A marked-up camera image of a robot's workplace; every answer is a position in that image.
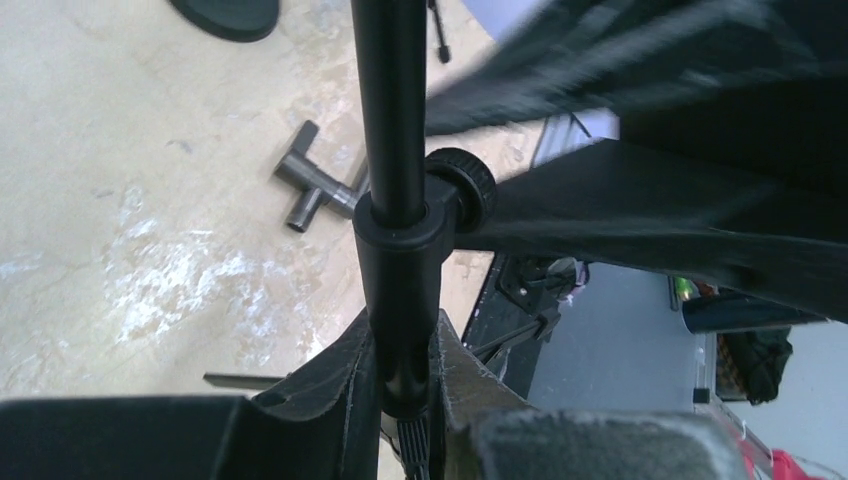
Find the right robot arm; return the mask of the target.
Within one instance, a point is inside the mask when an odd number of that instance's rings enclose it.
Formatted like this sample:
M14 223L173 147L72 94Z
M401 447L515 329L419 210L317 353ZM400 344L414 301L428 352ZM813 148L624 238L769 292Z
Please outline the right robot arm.
M602 109L459 247L568 254L847 318L847 5L548 1L428 98L428 136Z

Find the black round-base microphone stand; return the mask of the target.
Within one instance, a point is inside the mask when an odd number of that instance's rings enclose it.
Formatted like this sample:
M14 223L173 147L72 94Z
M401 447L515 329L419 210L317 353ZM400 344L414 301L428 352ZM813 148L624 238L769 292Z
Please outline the black round-base microphone stand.
M277 25L279 0L170 0L187 22L216 38L252 43L271 34Z

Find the black tripod microphone stand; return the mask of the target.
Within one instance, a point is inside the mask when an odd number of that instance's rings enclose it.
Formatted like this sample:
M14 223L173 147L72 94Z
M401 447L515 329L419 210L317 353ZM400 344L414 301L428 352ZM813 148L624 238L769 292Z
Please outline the black tripod microphone stand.
M329 347L236 401L215 479L373 479L379 443L409 479L449 479L466 449L444 356L472 363L439 307L455 237L491 214L495 181L456 148L425 150L427 5L352 5L370 190L353 216L365 309Z

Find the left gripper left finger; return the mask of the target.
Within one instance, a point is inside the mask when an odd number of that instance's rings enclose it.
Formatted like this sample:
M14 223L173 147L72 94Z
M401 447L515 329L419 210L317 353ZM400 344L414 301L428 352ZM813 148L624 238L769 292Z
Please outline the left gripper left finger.
M259 395L62 398L1 405L5 479L373 479L367 318Z

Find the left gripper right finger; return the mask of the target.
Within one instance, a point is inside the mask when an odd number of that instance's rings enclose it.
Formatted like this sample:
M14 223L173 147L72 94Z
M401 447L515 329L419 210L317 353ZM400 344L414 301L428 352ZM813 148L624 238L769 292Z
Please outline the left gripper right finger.
M736 443L696 414L539 410L460 342L441 312L432 344L446 479L745 479Z

